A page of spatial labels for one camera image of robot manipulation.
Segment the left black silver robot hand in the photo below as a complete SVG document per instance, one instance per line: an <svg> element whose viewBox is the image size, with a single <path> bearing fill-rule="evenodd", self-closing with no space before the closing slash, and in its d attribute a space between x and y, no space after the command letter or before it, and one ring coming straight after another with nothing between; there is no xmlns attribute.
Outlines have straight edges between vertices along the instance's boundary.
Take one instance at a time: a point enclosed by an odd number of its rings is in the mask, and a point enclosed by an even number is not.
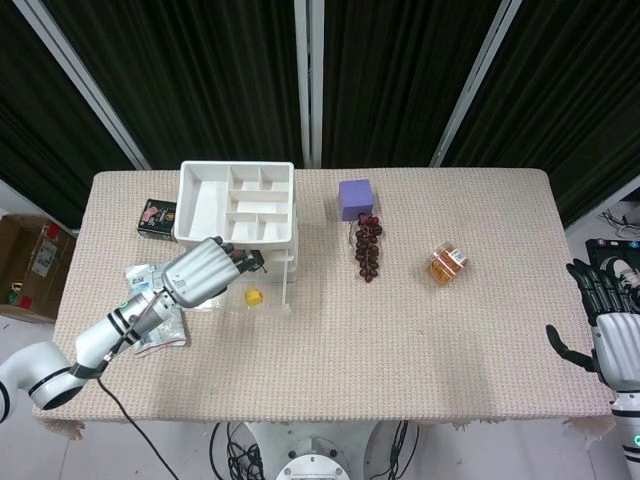
<svg viewBox="0 0 640 480"><path fill-rule="evenodd" d="M219 236L207 237L164 268L162 285L180 307L194 308L263 264L259 251L239 250Z"/></svg>

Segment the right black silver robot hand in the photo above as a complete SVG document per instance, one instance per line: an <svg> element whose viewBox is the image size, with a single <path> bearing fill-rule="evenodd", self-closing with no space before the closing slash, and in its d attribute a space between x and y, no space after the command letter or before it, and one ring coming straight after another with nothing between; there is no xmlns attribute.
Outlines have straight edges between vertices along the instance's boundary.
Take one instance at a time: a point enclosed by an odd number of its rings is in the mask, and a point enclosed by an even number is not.
<svg viewBox="0 0 640 480"><path fill-rule="evenodd" d="M553 325L545 330L551 347L563 360L597 374L613 391L634 393L639 390L639 285L616 275L614 266L611 262L600 269L579 259L566 265L591 329L590 354L570 349Z"/></svg>

